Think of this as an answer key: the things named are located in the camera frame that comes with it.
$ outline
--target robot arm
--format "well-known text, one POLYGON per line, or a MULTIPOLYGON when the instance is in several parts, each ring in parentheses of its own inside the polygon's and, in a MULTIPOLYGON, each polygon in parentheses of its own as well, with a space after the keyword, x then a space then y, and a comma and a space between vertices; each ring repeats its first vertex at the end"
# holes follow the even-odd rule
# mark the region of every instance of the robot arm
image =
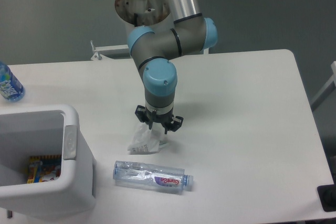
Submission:
POLYGON ((171 59, 214 46, 217 30, 213 21, 203 18, 197 0, 168 0, 174 28, 155 33, 141 26, 128 37, 130 54, 144 84, 144 106, 135 114, 151 129, 161 123, 167 131, 177 131, 183 118, 173 115, 177 73, 171 59))

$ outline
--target metal bracket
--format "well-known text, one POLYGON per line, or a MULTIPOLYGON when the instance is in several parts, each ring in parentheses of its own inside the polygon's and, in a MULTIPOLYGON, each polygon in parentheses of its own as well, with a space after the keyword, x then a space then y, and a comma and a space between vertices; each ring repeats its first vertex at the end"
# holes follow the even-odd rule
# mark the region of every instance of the metal bracket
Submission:
POLYGON ((311 110, 316 110, 323 101, 336 89, 336 61, 331 64, 333 75, 322 86, 322 88, 313 96, 310 102, 311 110))
POLYGON ((131 58, 127 45, 95 47, 93 41, 90 43, 93 52, 91 60, 131 58))

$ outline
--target white plastic bag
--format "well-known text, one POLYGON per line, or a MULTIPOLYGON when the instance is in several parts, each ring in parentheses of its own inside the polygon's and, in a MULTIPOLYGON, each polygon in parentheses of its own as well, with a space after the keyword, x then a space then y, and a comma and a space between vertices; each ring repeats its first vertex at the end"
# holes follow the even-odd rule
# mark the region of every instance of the white plastic bag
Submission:
POLYGON ((130 154, 151 154, 158 152, 160 148, 167 145, 164 138, 164 128, 161 124, 153 123, 152 129, 148 125, 139 123, 136 127, 133 141, 127 150, 130 154))

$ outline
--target plastic water bottle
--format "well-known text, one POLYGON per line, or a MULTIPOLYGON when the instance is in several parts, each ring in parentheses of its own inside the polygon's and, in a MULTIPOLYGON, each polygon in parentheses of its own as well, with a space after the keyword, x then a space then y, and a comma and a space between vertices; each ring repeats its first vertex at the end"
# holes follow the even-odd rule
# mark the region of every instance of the plastic water bottle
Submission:
POLYGON ((184 175, 184 169, 124 161, 115 162, 113 179, 175 190, 193 185, 193 176, 184 175))
POLYGON ((17 102, 25 95, 25 89, 12 74, 9 67, 0 61, 0 93, 8 101, 17 102))

